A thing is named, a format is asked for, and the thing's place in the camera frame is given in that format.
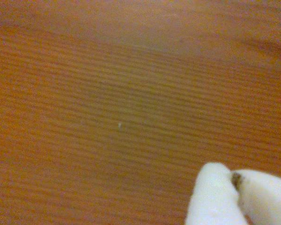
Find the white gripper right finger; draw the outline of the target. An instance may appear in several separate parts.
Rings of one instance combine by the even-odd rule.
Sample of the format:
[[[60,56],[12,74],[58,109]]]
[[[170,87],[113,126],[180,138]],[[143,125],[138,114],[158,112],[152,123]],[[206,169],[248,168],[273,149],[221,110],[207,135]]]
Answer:
[[[281,225],[281,178],[254,170],[235,170],[238,205],[255,225]]]

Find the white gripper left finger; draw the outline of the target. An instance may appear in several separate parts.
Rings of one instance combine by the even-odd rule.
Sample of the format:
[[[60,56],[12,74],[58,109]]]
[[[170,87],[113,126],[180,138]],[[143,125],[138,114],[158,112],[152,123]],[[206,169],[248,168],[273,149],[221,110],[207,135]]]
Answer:
[[[186,225],[246,225],[232,172],[221,163],[206,163],[198,173],[189,201]]]

